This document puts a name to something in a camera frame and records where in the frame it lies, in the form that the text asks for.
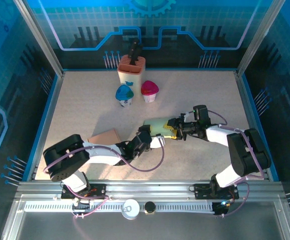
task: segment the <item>pink lid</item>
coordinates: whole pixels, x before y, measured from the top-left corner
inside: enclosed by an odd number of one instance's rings
[[[141,94],[145,96],[157,94],[159,90],[159,87],[152,81],[145,81],[140,88]]]

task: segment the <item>blue wall panel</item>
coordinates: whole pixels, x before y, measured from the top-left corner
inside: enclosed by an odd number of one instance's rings
[[[284,188],[290,192],[290,0],[245,72]]]
[[[125,55],[134,38],[143,44],[141,55],[148,67],[204,68],[199,63],[201,57],[205,60],[206,56],[213,56],[218,62],[208,67],[236,68],[270,3],[29,1],[66,69],[105,69],[105,51]]]
[[[0,0],[0,238],[54,76],[13,1]]]

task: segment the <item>brown cardboard piece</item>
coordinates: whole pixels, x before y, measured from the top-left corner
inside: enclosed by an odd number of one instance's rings
[[[96,136],[92,136],[88,138],[87,141],[92,144],[100,144],[100,145],[113,145],[121,142],[120,137],[116,132],[115,128],[105,131]]]

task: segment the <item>blue lid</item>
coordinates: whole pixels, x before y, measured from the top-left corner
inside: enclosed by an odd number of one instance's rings
[[[118,101],[124,101],[134,97],[134,93],[129,86],[123,84],[117,89],[115,97]]]

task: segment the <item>white cap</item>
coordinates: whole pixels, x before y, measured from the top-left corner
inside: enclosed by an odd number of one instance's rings
[[[140,212],[140,205],[134,199],[128,199],[124,202],[123,207],[121,209],[121,214],[129,219],[135,219]]]

